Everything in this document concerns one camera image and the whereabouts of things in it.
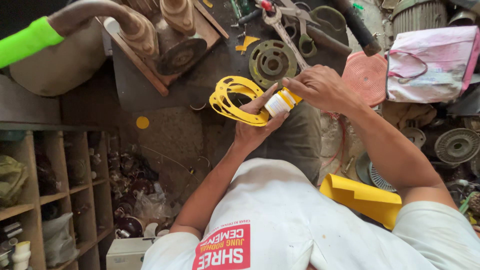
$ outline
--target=copper coil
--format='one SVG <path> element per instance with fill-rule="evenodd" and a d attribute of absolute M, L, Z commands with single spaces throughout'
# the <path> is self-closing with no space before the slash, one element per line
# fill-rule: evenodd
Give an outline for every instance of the copper coil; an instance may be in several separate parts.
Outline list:
<path fill-rule="evenodd" d="M 380 54 L 367 57 L 363 51 L 359 51 L 347 58 L 342 79 L 370 107 L 375 107 L 386 98 L 386 72 L 387 60 Z"/>

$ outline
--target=white t-shirt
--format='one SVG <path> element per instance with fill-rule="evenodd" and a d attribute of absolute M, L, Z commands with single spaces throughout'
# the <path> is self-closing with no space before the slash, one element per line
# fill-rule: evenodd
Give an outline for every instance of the white t-shirt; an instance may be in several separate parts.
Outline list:
<path fill-rule="evenodd" d="M 142 270 L 480 270 L 480 240 L 457 210 L 404 206 L 393 232 L 362 221 L 282 160 L 244 162 L 202 241 L 163 236 Z"/>

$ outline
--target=left hand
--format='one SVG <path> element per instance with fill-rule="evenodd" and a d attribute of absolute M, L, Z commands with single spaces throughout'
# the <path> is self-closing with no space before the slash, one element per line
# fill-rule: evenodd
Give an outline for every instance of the left hand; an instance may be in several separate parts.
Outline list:
<path fill-rule="evenodd" d="M 278 84 L 272 85 L 261 96 L 240 106 L 239 109 L 247 113 L 257 114 L 272 97 L 277 85 Z M 270 119 L 266 126 L 251 126 L 238 121 L 235 129 L 234 144 L 239 145 L 240 149 L 248 151 L 248 154 L 250 154 L 259 147 L 274 130 L 279 128 L 289 115 L 289 112 L 283 111 Z"/>

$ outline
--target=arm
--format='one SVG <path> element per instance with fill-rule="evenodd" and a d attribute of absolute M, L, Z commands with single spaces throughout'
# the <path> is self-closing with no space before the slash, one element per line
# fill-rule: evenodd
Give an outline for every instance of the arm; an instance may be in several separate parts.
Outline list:
<path fill-rule="evenodd" d="M 240 109 L 256 114 L 271 98 L 276 87 L 277 84 L 274 84 L 259 98 L 241 106 Z M 188 198 L 173 223 L 170 233 L 188 232 L 201 240 L 216 205 L 225 195 L 239 166 L 248 154 L 255 150 L 270 133 L 281 126 L 287 117 L 287 112 L 280 113 L 263 127 L 237 122 L 233 144 L 218 165 L 205 177 L 200 186 Z"/>
<path fill-rule="evenodd" d="M 284 79 L 283 84 L 312 106 L 334 110 L 350 119 L 377 171 L 397 189 L 403 205 L 424 200 L 456 209 L 445 184 L 424 154 L 368 107 L 334 70 L 317 65 L 294 79 Z"/>

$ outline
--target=red wire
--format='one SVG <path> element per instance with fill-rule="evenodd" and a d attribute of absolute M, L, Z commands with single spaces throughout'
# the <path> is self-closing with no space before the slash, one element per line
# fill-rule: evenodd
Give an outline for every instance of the red wire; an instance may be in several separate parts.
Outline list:
<path fill-rule="evenodd" d="M 340 124 L 340 126 L 342 127 L 342 141 L 340 143 L 340 145 L 338 146 L 338 149 L 336 150 L 336 153 L 333 155 L 333 157 L 331 157 L 331 159 L 329 159 L 327 162 L 325 162 L 324 164 L 322 164 L 322 167 L 332 163 L 332 161 L 335 159 L 335 157 L 338 155 L 338 153 L 340 152 L 340 148 L 342 148 L 342 155 L 340 157 L 340 163 L 337 167 L 337 169 L 335 170 L 335 172 L 333 174 L 336 174 L 338 172 L 338 170 L 340 169 L 340 167 L 342 166 L 342 160 L 343 160 L 343 154 L 345 152 L 345 133 L 347 132 L 346 129 L 345 129 L 345 125 L 343 124 L 343 122 L 340 120 L 340 116 L 338 114 L 334 114 L 332 112 L 329 112 L 329 111 L 324 111 L 322 110 L 321 112 L 323 113 L 326 113 L 328 115 L 330 115 L 330 118 L 333 119 L 337 119 L 338 123 Z"/>

